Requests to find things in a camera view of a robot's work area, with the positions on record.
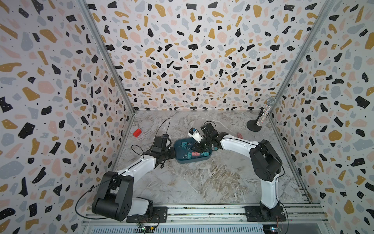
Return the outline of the teal plastic storage box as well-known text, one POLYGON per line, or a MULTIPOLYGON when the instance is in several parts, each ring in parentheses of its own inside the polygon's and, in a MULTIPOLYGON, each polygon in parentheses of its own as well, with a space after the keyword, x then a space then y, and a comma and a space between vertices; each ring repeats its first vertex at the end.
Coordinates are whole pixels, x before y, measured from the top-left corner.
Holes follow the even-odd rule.
POLYGON ((189 138, 179 139, 174 143, 173 147, 175 150, 175 159, 178 163, 180 164, 193 163, 193 162, 208 160, 210 158, 210 156, 212 155, 212 150, 210 148, 206 148, 206 150, 203 151, 203 153, 200 153, 200 156, 192 156, 191 160, 187 159, 188 152, 192 153, 193 151, 195 151, 194 146, 196 142, 197 142, 196 140, 189 137, 189 138), (182 142, 188 143, 187 149, 182 147, 182 142))

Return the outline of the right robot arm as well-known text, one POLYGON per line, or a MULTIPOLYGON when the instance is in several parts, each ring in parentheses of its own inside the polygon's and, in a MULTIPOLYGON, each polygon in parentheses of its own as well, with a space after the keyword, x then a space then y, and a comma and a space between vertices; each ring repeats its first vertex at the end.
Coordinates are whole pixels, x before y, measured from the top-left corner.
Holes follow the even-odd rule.
POLYGON ((217 148, 233 151, 250 158, 253 170, 261 180, 261 209, 273 211, 280 206, 277 179, 280 176, 282 160, 269 141, 249 141, 222 132, 215 137, 202 137, 196 142, 195 147, 200 153, 206 149, 217 148))

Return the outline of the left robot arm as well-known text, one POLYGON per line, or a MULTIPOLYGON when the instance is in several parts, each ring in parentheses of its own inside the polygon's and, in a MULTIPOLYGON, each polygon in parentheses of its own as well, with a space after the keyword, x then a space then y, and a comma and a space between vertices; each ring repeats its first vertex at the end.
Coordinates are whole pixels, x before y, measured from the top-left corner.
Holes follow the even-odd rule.
POLYGON ((92 212, 117 221, 123 221, 128 216, 150 221, 154 217, 153 201, 134 197, 133 187, 145 174, 174 158, 173 147, 160 153, 149 150, 129 167, 106 172, 97 189, 92 212))

